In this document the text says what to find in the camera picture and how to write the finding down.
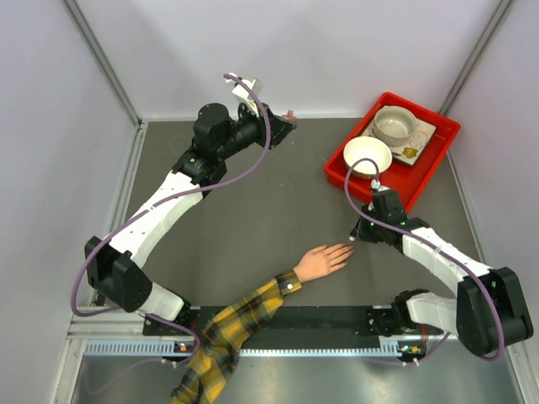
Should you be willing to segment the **pink nail polish bottle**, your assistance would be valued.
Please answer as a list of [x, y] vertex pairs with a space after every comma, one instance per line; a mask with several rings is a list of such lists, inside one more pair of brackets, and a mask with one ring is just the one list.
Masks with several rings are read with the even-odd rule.
[[294, 115], [292, 110], [288, 110], [286, 114], [281, 116], [281, 118], [289, 122], [297, 122], [297, 117]]

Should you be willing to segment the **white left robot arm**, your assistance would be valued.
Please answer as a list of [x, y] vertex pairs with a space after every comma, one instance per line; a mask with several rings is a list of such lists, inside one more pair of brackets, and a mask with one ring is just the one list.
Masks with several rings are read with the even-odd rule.
[[234, 120], [222, 104], [203, 106], [189, 148], [155, 193], [123, 228], [104, 240], [92, 237], [85, 246], [88, 284], [123, 311], [161, 317], [172, 333], [189, 328], [189, 303], [143, 273], [153, 248], [183, 214], [216, 189], [227, 173], [228, 158], [253, 144], [269, 150], [296, 128], [292, 112], [277, 116], [268, 106], [257, 111], [245, 103], [237, 112]]

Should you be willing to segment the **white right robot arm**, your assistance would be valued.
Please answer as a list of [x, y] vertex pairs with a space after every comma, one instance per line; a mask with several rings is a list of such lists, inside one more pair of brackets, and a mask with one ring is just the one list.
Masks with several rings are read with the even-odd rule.
[[407, 290], [392, 303], [395, 327], [414, 332], [422, 324], [460, 340], [478, 357], [531, 338], [534, 327], [519, 278], [510, 268], [490, 268], [439, 237], [420, 218], [409, 218], [394, 189], [373, 190], [350, 233], [352, 240], [383, 242], [430, 271], [453, 294]]

